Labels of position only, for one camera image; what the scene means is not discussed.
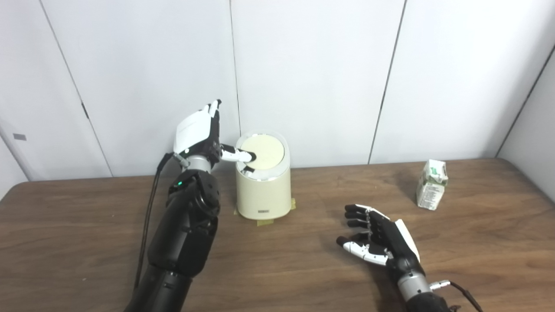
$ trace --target small carton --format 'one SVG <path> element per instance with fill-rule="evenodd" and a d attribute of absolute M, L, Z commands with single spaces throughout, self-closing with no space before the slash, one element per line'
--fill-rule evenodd
<path fill-rule="evenodd" d="M 436 210 L 447 186 L 447 170 L 445 162 L 430 159 L 426 162 L 418 188 L 416 189 L 416 204 L 418 207 Z"/>

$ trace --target white wall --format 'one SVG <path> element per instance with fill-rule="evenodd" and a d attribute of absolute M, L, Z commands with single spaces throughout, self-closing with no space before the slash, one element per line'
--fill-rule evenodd
<path fill-rule="evenodd" d="M 38 1 L 0 1 L 0 131 L 32 180 L 110 176 Z"/>
<path fill-rule="evenodd" d="M 43 3 L 77 88 L 41 2 L 0 2 L 0 132 L 33 180 L 152 174 L 215 98 L 222 142 L 277 130 L 293 167 L 492 157 L 555 43 L 552 0 L 408 1 L 381 105 L 403 0 Z"/>
<path fill-rule="evenodd" d="M 115 176 L 153 174 L 215 98 L 239 138 L 229 1 L 43 0 Z"/>
<path fill-rule="evenodd" d="M 402 7 L 231 1 L 241 130 L 281 133 L 293 167 L 367 163 Z"/>
<path fill-rule="evenodd" d="M 0 138 L 0 200 L 14 185 L 26 181 L 23 171 Z"/>
<path fill-rule="evenodd" d="M 494 157 L 555 43 L 555 1 L 408 1 L 370 163 Z"/>
<path fill-rule="evenodd" d="M 555 58 L 551 57 L 499 157 L 513 163 L 555 201 L 554 118 Z"/>

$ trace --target black cable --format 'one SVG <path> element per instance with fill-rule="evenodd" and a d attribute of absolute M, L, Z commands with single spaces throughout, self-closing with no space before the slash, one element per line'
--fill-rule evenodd
<path fill-rule="evenodd" d="M 478 302 L 476 302 L 476 300 L 474 299 L 474 297 L 470 294 L 470 291 L 464 289 L 463 287 L 461 287 L 460 285 L 458 285 L 457 283 L 454 283 L 452 281 L 449 281 L 450 285 L 455 287 L 456 289 L 460 290 L 462 292 L 462 295 L 465 296 L 466 299 L 468 299 L 468 301 L 470 301 L 470 303 L 474 306 L 474 308 L 478 311 L 478 312 L 483 312 L 482 307 L 478 304 Z"/>
<path fill-rule="evenodd" d="M 143 238 L 140 243 L 139 263 L 137 264 L 137 273 L 135 275 L 135 283 L 133 285 L 133 291 L 135 291 L 135 289 L 139 287 L 140 274 L 141 274 L 141 271 L 143 270 L 144 249 L 146 248 L 146 245 L 147 245 L 147 236 L 148 236 L 148 224 L 150 222 L 152 203 L 154 202 L 154 196 L 156 195 L 156 189 L 158 188 L 158 180 L 160 179 L 160 173 L 162 172 L 162 169 L 164 169 L 164 166 L 172 156 L 173 156 L 173 153 L 166 153 L 166 155 L 162 157 L 162 160 L 160 161 L 160 163 L 158 164 L 158 167 L 156 168 L 156 175 L 154 176 L 154 181 L 152 183 L 152 190 L 150 191 L 150 198 L 148 200 L 147 213 L 144 217 Z"/>

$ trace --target robotic arm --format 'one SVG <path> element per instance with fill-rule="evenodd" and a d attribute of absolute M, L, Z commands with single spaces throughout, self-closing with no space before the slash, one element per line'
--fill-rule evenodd
<path fill-rule="evenodd" d="M 378 210 L 363 205 L 345 206 L 347 225 L 366 229 L 350 239 L 340 236 L 337 243 L 364 261 L 384 266 L 397 285 L 408 312 L 453 312 L 459 306 L 448 307 L 444 298 L 434 290 L 453 285 L 482 311 L 470 293 L 448 280 L 429 284 L 420 265 L 420 255 L 403 220 L 392 222 Z"/>
<path fill-rule="evenodd" d="M 216 100 L 206 105 L 177 127 L 173 157 L 182 173 L 169 188 L 166 212 L 147 252 L 146 272 L 125 312 L 181 311 L 218 230 L 220 192 L 210 172 L 220 160 L 256 158 L 254 153 L 220 144 L 220 104 Z"/>

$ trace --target wooden table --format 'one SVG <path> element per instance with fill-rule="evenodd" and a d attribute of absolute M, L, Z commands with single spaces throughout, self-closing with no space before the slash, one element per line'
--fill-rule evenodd
<path fill-rule="evenodd" d="M 500 159 L 447 162 L 439 209 L 415 205 L 423 163 L 294 169 L 297 209 L 273 225 L 233 215 L 217 174 L 220 228 L 185 311 L 403 311 L 385 270 L 339 246 L 343 206 L 402 218 L 429 281 L 469 288 L 484 311 L 555 311 L 555 209 Z M 0 202 L 0 311 L 122 311 L 132 292 L 151 177 L 23 183 Z M 170 179 L 153 211 L 157 225 Z M 453 289 L 449 304 L 473 311 Z"/>

